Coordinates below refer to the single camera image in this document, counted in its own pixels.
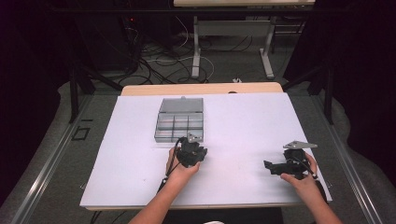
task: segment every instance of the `plastic storage case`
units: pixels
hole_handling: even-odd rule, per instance
[[[204,139],[204,99],[163,99],[157,118],[155,141],[173,143],[180,137],[187,137],[189,133]]]

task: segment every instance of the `black mat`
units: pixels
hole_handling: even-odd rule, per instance
[[[226,224],[282,224],[278,207],[170,210],[163,224],[203,224],[220,221]]]

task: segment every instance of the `person's right hand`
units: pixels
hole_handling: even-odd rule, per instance
[[[306,152],[305,156],[309,161],[311,170],[314,172],[314,174],[316,174],[318,167],[314,158]],[[315,179],[311,174],[308,174],[302,180],[296,179],[294,176],[288,174],[282,174],[280,177],[294,186],[297,194],[300,196],[303,202],[305,202],[305,204],[312,204],[317,200],[323,201],[317,184],[315,183]]]

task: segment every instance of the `gray carpet floor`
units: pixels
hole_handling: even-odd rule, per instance
[[[243,39],[243,36],[208,37],[203,39],[202,45],[203,48],[208,49],[231,49]],[[277,37],[275,53],[270,55],[273,70],[276,74],[276,79],[272,81],[281,84],[286,82],[282,78],[283,71],[286,68],[289,56],[297,39],[298,36],[294,35]],[[248,46],[248,43],[249,38],[241,46],[238,46],[238,49],[243,49]],[[202,60],[201,66],[209,74],[208,76],[213,71],[209,82],[227,83],[232,82],[232,79],[235,77],[241,78],[243,82],[270,81],[264,76],[262,61],[259,57],[258,48],[261,43],[262,39],[252,38],[249,48],[244,51],[214,52],[203,50],[202,56],[206,57],[210,62]],[[149,54],[154,54],[154,49],[154,46],[148,46],[145,49],[146,60],[149,61],[159,57],[158,54],[148,56]],[[178,48],[177,50],[180,53],[188,53],[185,57],[191,56],[188,48]],[[169,57],[161,56],[160,59],[168,60]],[[183,63],[187,66],[191,64],[191,61],[186,60]],[[150,64],[157,71],[161,71],[161,74],[164,76],[171,75],[169,78],[175,82],[181,77],[189,76],[189,73],[186,69],[183,69],[183,65],[181,64],[171,66],[161,66],[155,62],[150,62]],[[109,73],[106,75],[119,81],[119,74]],[[142,67],[138,69],[135,75],[147,76],[148,71]],[[121,84],[137,84],[144,80],[141,77],[128,77]],[[159,84],[161,81],[154,78],[153,82]],[[45,190],[40,195],[41,197],[38,203],[34,204],[34,209],[29,214],[27,223],[89,223],[92,218],[93,212],[78,205],[83,193],[84,183],[88,181],[97,151],[105,134],[113,106],[116,103],[118,94],[120,94],[101,82],[95,81],[94,84],[97,88],[95,95],[84,96],[81,94],[80,96],[81,102],[87,100],[88,103],[86,109],[81,111],[81,116],[76,121],[77,126],[80,128],[89,129],[87,138],[85,140],[70,139],[66,142],[66,150],[62,154],[62,159],[56,165],[50,182],[45,186]],[[309,96],[306,93],[306,85],[307,83],[302,83],[290,89],[288,94],[308,141],[319,145],[313,151],[323,175],[330,183],[329,185],[331,185],[329,187],[329,191],[333,197],[331,207],[345,223],[369,223],[361,210],[361,205],[355,192],[350,186],[348,177],[345,175],[337,158],[335,144],[330,137],[327,124],[323,121],[320,111],[316,108],[315,101],[317,99],[315,97],[320,99],[321,95]],[[56,118],[49,127],[46,137],[43,139],[25,174],[1,207],[1,223],[12,222],[51,153],[59,147],[70,118],[68,90],[68,84],[65,84],[59,89],[62,95],[62,101]],[[346,139],[349,129],[347,117],[343,108],[335,101],[332,111],[334,127],[344,142],[346,150],[352,157],[354,166],[367,189],[367,194],[372,199],[376,211],[381,216],[383,223],[396,223],[396,215],[392,212],[396,211],[395,188],[388,182],[375,164],[347,147]],[[127,223],[135,213],[136,211],[127,211],[124,214],[122,214],[122,211],[104,212],[99,216],[96,223],[112,223],[121,214],[115,223]],[[311,223],[313,221],[312,216],[303,205],[284,207],[282,208],[282,214],[284,223],[288,224]]]

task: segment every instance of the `white table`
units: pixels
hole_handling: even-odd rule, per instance
[[[192,92],[197,86],[198,90],[218,88],[238,92],[268,86],[268,83],[243,84],[181,85],[181,88],[167,85],[166,88],[174,90],[170,95],[131,96],[126,91],[116,103],[80,206],[90,210],[145,206],[160,186],[168,150],[174,145],[154,140],[163,98],[178,98],[182,96],[177,95],[178,90],[189,86]],[[132,91],[139,89],[145,88],[136,87]],[[264,89],[264,92],[256,93],[192,95],[186,91],[183,94],[188,98],[204,98],[205,139],[201,146],[207,147],[208,152],[200,171],[177,196],[171,208],[302,203],[290,184],[264,168],[264,160],[285,162],[283,146],[287,143],[293,140],[306,142],[289,96],[273,90],[275,92],[265,92]],[[305,151],[312,155],[310,148]],[[325,190],[331,201],[329,191]]]
[[[313,5],[315,0],[175,0],[175,7],[278,7]],[[194,17],[194,57],[192,62],[192,77],[199,76],[201,49],[200,35],[254,35],[265,36],[264,48],[260,49],[264,72],[268,79],[275,75],[268,59],[271,40],[274,35],[276,17],[270,21],[198,21]]]

